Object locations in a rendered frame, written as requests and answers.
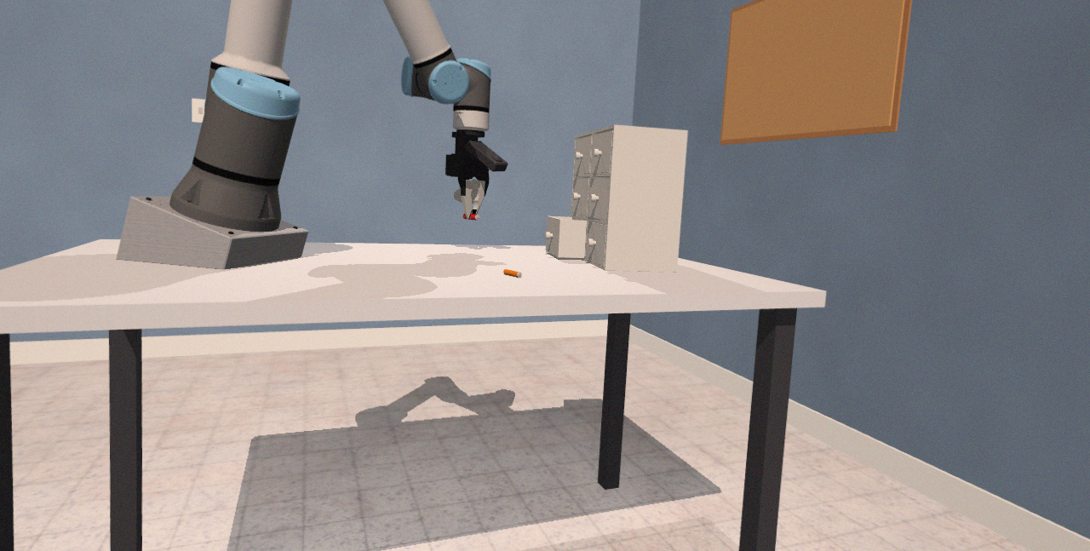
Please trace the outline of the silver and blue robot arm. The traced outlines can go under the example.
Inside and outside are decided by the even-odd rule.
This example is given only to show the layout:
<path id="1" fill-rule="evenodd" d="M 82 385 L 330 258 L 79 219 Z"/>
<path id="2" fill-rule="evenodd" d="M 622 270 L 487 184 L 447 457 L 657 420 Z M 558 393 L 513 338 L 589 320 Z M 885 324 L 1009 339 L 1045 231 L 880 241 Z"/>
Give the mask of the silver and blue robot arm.
<path id="1" fill-rule="evenodd" d="M 193 164 L 169 203 L 175 212 L 242 232 L 278 229 L 278 185 L 301 100 L 283 69 L 292 1 L 231 0 Z M 402 91 L 455 102 L 453 128 L 488 131 L 491 68 L 456 59 L 428 0 L 384 3 L 409 53 Z"/>

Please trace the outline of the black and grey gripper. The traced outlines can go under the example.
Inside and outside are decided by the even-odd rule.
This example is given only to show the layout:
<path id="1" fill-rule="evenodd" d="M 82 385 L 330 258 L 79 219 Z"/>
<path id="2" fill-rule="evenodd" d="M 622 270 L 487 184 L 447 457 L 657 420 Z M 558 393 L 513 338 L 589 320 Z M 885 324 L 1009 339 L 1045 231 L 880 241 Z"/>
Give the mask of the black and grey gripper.
<path id="1" fill-rule="evenodd" d="M 467 143 L 485 137 L 485 131 L 457 128 L 456 132 L 452 132 L 452 137 L 456 137 L 456 150 L 455 154 L 446 155 L 446 174 L 450 177 L 458 177 L 460 187 L 453 192 L 453 198 L 462 203 L 468 220 L 472 210 L 472 215 L 479 215 L 479 207 L 488 187 L 488 168 L 482 164 L 474 155 L 467 151 Z M 469 180 L 472 177 L 479 180 Z M 473 209 L 471 204 L 474 204 Z"/>

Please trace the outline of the beige chest of drawers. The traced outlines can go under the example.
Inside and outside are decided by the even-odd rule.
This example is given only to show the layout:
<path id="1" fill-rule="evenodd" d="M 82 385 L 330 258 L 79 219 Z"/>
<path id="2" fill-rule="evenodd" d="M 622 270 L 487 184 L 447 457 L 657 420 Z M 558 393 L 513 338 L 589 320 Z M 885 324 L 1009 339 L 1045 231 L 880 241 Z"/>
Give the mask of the beige chest of drawers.
<path id="1" fill-rule="evenodd" d="M 611 172 L 591 174 L 593 135 L 614 128 Z M 589 174 L 573 179 L 610 177 L 607 221 L 584 215 L 588 221 L 607 222 L 605 271 L 677 273 L 679 234 L 685 199 L 686 135 L 688 128 L 611 127 L 595 128 L 592 136 Z"/>

